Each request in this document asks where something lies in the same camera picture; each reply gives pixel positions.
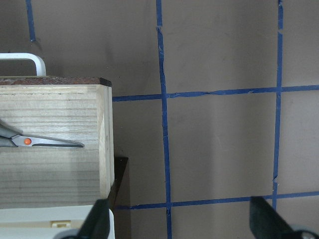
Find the wooden box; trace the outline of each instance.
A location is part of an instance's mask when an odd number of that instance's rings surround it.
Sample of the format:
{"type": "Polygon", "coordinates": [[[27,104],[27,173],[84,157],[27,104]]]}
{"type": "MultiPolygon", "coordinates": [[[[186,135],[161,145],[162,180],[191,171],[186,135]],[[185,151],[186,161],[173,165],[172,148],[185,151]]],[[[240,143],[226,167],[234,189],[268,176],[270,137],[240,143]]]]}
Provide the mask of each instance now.
{"type": "Polygon", "coordinates": [[[2,78],[0,121],[24,135],[83,148],[0,148],[0,209],[92,205],[114,182],[111,83],[102,78],[2,78]]]}

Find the scissors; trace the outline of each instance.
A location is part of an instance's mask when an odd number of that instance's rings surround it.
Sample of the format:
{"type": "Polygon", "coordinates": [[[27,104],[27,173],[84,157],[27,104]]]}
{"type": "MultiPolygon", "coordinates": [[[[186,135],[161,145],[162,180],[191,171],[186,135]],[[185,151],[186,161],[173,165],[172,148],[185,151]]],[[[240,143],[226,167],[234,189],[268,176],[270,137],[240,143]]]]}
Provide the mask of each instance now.
{"type": "Polygon", "coordinates": [[[64,140],[53,140],[41,137],[24,136],[0,124],[0,147],[19,146],[83,147],[83,145],[80,143],[72,143],[64,140]]]}

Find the orange circle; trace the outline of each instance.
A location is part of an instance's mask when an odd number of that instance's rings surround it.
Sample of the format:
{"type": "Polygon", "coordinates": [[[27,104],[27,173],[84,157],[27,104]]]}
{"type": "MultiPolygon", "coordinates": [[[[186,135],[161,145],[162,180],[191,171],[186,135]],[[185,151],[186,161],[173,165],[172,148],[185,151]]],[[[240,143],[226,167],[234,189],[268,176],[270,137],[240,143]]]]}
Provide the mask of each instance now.
{"type": "Polygon", "coordinates": [[[24,144],[25,145],[30,145],[31,144],[31,139],[29,139],[29,138],[26,138],[25,140],[24,140],[24,144]]]}

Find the brown surface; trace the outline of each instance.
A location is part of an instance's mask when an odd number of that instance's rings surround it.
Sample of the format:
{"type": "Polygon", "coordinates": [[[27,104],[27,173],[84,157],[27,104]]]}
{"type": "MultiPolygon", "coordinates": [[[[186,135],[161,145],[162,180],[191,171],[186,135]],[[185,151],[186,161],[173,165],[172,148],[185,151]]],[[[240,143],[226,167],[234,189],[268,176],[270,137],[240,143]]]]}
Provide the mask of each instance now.
{"type": "Polygon", "coordinates": [[[99,77],[7,77],[0,78],[0,85],[104,85],[112,83],[99,77]]]}

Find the scissors handle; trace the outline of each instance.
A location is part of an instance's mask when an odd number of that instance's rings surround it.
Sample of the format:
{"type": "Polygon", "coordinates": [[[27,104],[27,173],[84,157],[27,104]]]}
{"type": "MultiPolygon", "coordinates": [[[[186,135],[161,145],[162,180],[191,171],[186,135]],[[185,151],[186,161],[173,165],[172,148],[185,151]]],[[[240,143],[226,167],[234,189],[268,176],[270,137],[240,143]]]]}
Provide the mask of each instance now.
{"type": "Polygon", "coordinates": [[[3,125],[0,124],[0,136],[5,137],[5,138],[12,138],[15,135],[18,135],[19,133],[9,129],[3,125]]]}
{"type": "Polygon", "coordinates": [[[17,147],[9,138],[0,136],[0,147],[17,147]]]}

